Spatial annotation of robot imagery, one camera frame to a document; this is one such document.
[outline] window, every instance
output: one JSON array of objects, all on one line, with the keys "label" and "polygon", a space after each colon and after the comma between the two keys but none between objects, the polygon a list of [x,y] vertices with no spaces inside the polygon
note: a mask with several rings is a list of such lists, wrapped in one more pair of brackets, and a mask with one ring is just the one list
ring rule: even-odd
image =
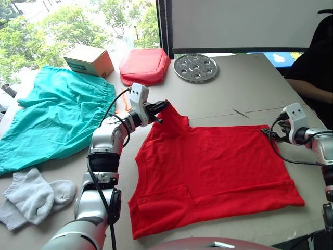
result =
[{"label": "window", "polygon": [[43,65],[66,66],[76,44],[111,58],[159,44],[154,0],[0,0],[0,85],[23,87]]}]

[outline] white sock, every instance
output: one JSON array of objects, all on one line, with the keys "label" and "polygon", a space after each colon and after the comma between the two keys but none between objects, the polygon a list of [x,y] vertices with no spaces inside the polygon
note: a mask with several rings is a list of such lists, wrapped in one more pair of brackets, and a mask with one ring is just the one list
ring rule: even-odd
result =
[{"label": "white sock", "polygon": [[[66,207],[73,201],[76,193],[75,184],[69,180],[54,181],[49,184],[54,191],[54,202],[50,213]],[[0,208],[0,222],[6,225],[9,231],[15,230],[28,221],[17,207],[6,200]]]},{"label": "white sock", "polygon": [[53,189],[36,168],[16,172],[12,178],[13,182],[3,196],[20,210],[28,222],[41,223],[51,211]]}]

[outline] person's arm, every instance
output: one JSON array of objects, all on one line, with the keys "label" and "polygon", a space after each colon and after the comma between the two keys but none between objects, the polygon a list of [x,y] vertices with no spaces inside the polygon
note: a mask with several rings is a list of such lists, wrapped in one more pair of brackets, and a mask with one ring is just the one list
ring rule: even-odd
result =
[{"label": "person's arm", "polygon": [[333,93],[317,88],[309,82],[295,79],[286,79],[292,88],[301,96],[323,103],[333,104]]}]

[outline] cardboard box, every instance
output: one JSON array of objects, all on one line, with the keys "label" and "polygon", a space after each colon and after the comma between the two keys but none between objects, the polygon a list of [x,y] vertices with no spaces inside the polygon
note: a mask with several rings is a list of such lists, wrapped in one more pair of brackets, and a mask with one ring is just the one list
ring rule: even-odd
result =
[{"label": "cardboard box", "polygon": [[79,45],[63,58],[76,72],[106,78],[114,71],[109,53],[103,48]]}]

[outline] red pouch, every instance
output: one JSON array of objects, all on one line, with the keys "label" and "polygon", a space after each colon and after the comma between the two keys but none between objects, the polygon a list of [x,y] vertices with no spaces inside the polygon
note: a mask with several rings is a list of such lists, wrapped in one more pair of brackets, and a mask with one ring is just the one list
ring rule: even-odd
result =
[{"label": "red pouch", "polygon": [[161,48],[134,49],[120,63],[120,79],[125,86],[134,82],[152,86],[164,80],[171,60]]}]

